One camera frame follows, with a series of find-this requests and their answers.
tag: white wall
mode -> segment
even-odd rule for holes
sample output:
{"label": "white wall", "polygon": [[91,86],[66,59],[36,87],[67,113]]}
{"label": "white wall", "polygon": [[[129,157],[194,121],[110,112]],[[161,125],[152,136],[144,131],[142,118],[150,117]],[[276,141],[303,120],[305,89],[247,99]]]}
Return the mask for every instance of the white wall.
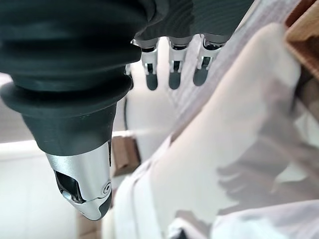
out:
{"label": "white wall", "polygon": [[74,239],[75,210],[34,145],[0,144],[0,238]]}

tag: white floor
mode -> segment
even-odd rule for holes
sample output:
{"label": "white floor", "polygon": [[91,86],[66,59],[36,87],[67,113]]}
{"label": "white floor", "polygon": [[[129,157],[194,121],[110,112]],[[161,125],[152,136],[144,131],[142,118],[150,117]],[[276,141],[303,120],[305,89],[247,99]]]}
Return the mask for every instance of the white floor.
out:
{"label": "white floor", "polygon": [[34,141],[0,145],[0,210],[1,239],[76,237],[75,209]]}

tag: silver metal joint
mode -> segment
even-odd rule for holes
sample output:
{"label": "silver metal joint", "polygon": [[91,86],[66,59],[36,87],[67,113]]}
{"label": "silver metal joint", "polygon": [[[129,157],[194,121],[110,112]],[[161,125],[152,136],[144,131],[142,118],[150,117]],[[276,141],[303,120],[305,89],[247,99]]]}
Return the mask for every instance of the silver metal joint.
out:
{"label": "silver metal joint", "polygon": [[112,197],[109,142],[79,155],[46,156],[62,196],[88,219],[101,219]]}
{"label": "silver metal joint", "polygon": [[208,41],[205,37],[202,37],[202,42],[197,58],[197,69],[200,70],[203,68],[209,70],[212,62],[219,54],[221,47],[221,44],[215,44]]}

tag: white cloth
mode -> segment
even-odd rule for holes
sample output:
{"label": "white cloth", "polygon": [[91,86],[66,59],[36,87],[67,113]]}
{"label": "white cloth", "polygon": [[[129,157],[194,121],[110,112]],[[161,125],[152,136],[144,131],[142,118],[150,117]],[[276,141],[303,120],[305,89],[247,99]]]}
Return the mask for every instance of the white cloth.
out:
{"label": "white cloth", "polygon": [[[309,207],[296,202],[314,200],[317,207],[319,125],[293,100],[300,65],[284,47],[284,32],[279,24],[260,30],[167,152],[120,186],[117,238],[165,238],[179,211],[213,224],[206,236],[213,239],[228,239],[220,232],[241,227],[236,238],[247,231],[259,238],[251,225],[273,238],[299,239],[274,226],[267,213],[273,207],[300,208],[291,220],[280,215],[286,227],[316,226],[302,218]],[[245,224],[239,211],[261,216]]]}
{"label": "white cloth", "polygon": [[319,201],[266,207],[218,217],[212,239],[318,239]]}

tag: robotic hand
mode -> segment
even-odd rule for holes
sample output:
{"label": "robotic hand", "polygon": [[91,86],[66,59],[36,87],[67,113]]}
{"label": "robotic hand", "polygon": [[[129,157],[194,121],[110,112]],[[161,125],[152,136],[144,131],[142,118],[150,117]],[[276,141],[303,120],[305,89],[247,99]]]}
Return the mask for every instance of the robotic hand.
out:
{"label": "robotic hand", "polygon": [[141,57],[132,39],[142,48],[154,89],[157,39],[169,37],[169,85],[176,89],[192,36],[205,35],[197,68],[208,70],[214,56],[209,51],[226,43],[252,2],[0,2],[0,72],[13,80],[2,86],[1,97],[21,113],[47,155],[61,194],[85,217],[99,220],[111,204],[116,103],[132,85],[125,66]]}

